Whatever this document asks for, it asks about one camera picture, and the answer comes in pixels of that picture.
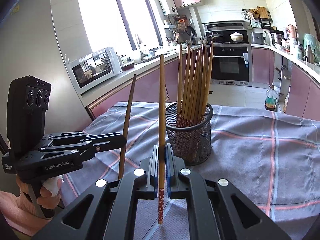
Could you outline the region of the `left hand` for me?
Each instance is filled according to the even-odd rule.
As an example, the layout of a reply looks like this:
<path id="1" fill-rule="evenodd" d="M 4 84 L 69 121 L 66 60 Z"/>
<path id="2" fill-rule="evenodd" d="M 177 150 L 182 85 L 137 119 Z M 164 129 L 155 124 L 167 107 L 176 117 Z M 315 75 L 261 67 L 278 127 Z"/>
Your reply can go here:
<path id="1" fill-rule="evenodd" d="M 52 193 L 44 186 L 41 187 L 40 196 L 37 198 L 37 204 L 44 207 L 45 209 L 55 209 L 61 200 L 60 188 L 62 185 L 62 178 L 56 177 L 55 182 L 56 188 L 58 189 L 58 192 L 55 196 L 52 195 Z M 16 175 L 16 183 L 20 188 L 20 196 L 17 198 L 18 207 L 24 211 L 27 211 L 35 215 L 35 206 L 26 197 L 26 195 L 29 195 L 28 185 L 21 182 L 18 175 Z"/>

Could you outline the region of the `pink forearm sleeve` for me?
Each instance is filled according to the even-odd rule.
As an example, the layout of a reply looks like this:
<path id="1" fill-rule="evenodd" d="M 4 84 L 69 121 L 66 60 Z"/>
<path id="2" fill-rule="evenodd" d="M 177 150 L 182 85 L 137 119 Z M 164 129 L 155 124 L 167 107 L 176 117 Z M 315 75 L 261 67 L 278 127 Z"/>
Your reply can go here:
<path id="1" fill-rule="evenodd" d="M 1 191 L 1 213 L 18 239 L 31 239 L 50 222 L 35 215 L 35 207 L 23 192 L 17 197 Z"/>

